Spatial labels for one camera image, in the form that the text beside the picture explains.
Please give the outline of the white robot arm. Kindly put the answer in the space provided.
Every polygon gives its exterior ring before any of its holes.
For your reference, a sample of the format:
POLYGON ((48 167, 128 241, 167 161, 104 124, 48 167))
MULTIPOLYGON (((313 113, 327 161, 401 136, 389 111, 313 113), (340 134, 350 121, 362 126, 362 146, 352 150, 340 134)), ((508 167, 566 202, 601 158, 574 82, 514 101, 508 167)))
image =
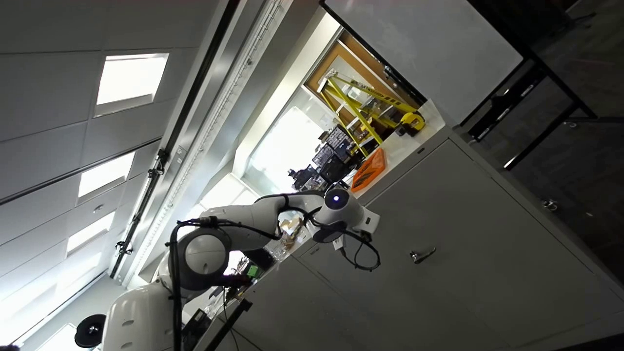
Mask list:
POLYGON ((180 220, 169 251, 149 284, 128 290, 110 308, 102 351, 196 351, 210 316, 182 317, 184 304, 213 286, 250 286, 245 273, 227 275, 233 251, 260 251, 284 236, 280 216, 297 212, 315 228, 313 239, 332 243, 342 236, 371 247, 381 216, 346 187, 260 197, 252 204, 227 204, 200 218, 180 220))

